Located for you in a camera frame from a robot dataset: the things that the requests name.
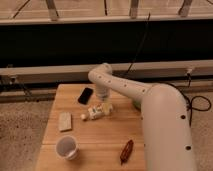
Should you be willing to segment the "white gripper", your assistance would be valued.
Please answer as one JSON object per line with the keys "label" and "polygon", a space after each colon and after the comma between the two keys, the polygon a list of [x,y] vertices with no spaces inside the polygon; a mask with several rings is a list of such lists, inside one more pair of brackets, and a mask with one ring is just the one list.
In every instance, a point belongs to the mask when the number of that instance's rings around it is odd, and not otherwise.
{"label": "white gripper", "polygon": [[[101,85],[96,86],[96,96],[101,100],[101,101],[106,101],[109,98],[110,95],[110,90]],[[101,104],[103,113],[105,115],[110,115],[111,112],[113,111],[113,105],[110,102],[103,102]]]}

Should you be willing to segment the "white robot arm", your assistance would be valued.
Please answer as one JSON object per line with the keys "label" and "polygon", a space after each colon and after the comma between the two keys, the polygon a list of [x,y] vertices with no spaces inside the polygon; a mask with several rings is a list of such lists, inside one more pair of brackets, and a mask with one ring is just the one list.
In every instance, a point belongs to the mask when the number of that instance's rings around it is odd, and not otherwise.
{"label": "white robot arm", "polygon": [[108,63],[96,66],[88,78],[100,100],[106,100],[112,89],[141,105],[147,171],[198,171],[187,104],[177,88],[113,76]]}

